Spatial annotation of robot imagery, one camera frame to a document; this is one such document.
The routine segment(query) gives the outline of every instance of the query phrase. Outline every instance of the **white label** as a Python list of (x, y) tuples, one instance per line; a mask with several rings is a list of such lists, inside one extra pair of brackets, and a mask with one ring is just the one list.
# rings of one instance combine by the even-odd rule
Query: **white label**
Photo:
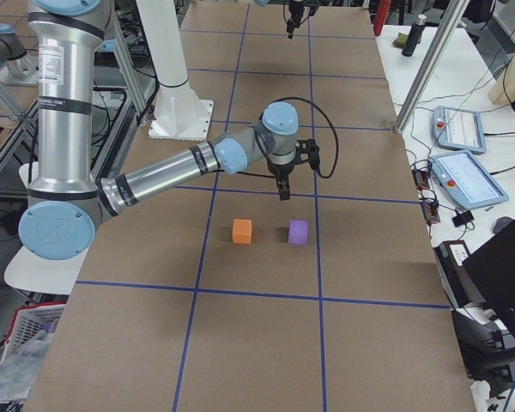
[(464, 260), (469, 256), (465, 251), (464, 245), (450, 245), (450, 250), (452, 251), (452, 255), (456, 259), (456, 263), (458, 266), (462, 266), (464, 264)]
[(38, 49), (39, 82), (63, 86), (64, 48), (41, 45)]

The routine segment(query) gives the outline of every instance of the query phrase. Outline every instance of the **black monitor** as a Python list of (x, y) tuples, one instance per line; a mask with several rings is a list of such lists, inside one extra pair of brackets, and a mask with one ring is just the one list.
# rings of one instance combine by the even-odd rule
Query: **black monitor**
[(463, 261), (477, 289), (515, 337), (515, 220)]

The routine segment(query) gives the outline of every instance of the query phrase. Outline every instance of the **white table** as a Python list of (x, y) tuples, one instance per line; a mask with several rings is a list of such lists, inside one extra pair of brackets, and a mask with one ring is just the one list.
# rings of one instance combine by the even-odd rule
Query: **white table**
[[(399, 33), (408, 33), (410, 27), (385, 26), (381, 36), (377, 38), (379, 52), (384, 64), (385, 74), (390, 84), (391, 97), (396, 110), (404, 102), (415, 74), (421, 65), (427, 48), (435, 34), (436, 28), (426, 27), (421, 43), (416, 47), (412, 57), (406, 58), (401, 50), (393, 47), (391, 42)], [(494, 85), (494, 79), (488, 71), (487, 65), (482, 60), (479, 52), (471, 42), (464, 29), (459, 28), (453, 34), (448, 48), (439, 61), (431, 81), (428, 83), (421, 100), (431, 100), (437, 96), (450, 94), (465, 94), (472, 90), (481, 79), (479, 86), (486, 84), (485, 88), (476, 90), (467, 100), (465, 97), (451, 97), (433, 100), (429, 103), (421, 103), (419, 106), (434, 109), (436, 106), (460, 107), (463, 109), (485, 111), (496, 108), (488, 98), (488, 91)], [(414, 136), (431, 146), (434, 142), (432, 132), (432, 113), (417, 109), (414, 117)], [(482, 124), (485, 133), (500, 133), (515, 131), (515, 113), (511, 107), (503, 107), (495, 112), (483, 113)], [(428, 150), (410, 136), (412, 122), (404, 131), (406, 147), (412, 150), (418, 160), (427, 157)], [(515, 136), (487, 137), (487, 153), (478, 156), (479, 161), (489, 172), (498, 171), (515, 165)], [(447, 150), (435, 147), (433, 155), (445, 153)], [(414, 156), (409, 154), (410, 163), (414, 162)], [(475, 251), (493, 236), (491, 231), (495, 221), (501, 216), (515, 217), (515, 170), (502, 173), (494, 177), (509, 195), (510, 200), (495, 205), (493, 208), (481, 208), (472, 210), (475, 217), (476, 229), (468, 231), (463, 240), (470, 251)], [(435, 192), (441, 204), (454, 207), (454, 203), (436, 183), (433, 183)], [(433, 225), (431, 242), (437, 246), (444, 240), (453, 240), (463, 234), (462, 228), (455, 228), (451, 218), (454, 213), (448, 209), (440, 209), (441, 223)]]

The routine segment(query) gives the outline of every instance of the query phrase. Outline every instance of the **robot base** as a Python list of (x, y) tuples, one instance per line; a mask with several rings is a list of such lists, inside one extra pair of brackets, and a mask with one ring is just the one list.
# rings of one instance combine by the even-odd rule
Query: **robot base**
[(214, 101), (198, 99), (190, 88), (182, 94), (161, 88), (148, 135), (154, 139), (206, 140), (213, 110)]
[[(26, 58), (30, 59), (30, 62), (34, 67), (38, 67), (38, 58), (35, 56), (26, 55)], [(9, 72), (8, 66), (5, 65), (0, 70), (0, 82), (6, 86), (37, 86), (39, 79), (39, 72), (36, 70), (31, 75), (28, 75), (24, 79), (18, 79), (13, 77)]]

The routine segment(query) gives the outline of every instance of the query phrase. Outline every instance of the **metal pole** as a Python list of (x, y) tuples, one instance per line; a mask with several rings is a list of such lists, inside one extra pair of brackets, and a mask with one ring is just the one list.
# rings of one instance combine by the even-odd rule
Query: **metal pole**
[(19, 107), (11, 93), (0, 82), (0, 104), (12, 118), (21, 120), (23, 110)]
[(418, 101), (429, 83), (429, 79), (431, 78), (435, 67), (437, 67), (437, 63), (439, 62), (443, 51), (454, 33), (454, 29), (464, 15), (464, 11), (469, 3), (470, 0), (451, 0), (448, 4), (445, 16), (440, 21), (437, 33), (427, 50), (426, 56), (423, 58), (423, 63), (418, 69), (418, 73), (416, 74), (414, 82), (406, 96), (403, 107), (401, 108), (400, 113), (398, 113), (397, 121), (393, 127), (395, 133), (403, 134), (415, 107), (418, 105)]
[(136, 71), (133, 69), (130, 53), (128, 52), (128, 47), (126, 47), (126, 44), (124, 43), (122, 28), (120, 28), (116, 14), (112, 14), (112, 24), (114, 25), (114, 33), (117, 38), (117, 46), (114, 49), (114, 56), (117, 58), (120, 73), (122, 73), (124, 82), (128, 88), (128, 93), (134, 102), (137, 115), (142, 116), (144, 114), (143, 111), (147, 106), (147, 102), (143, 96), (141, 84), (137, 80)]

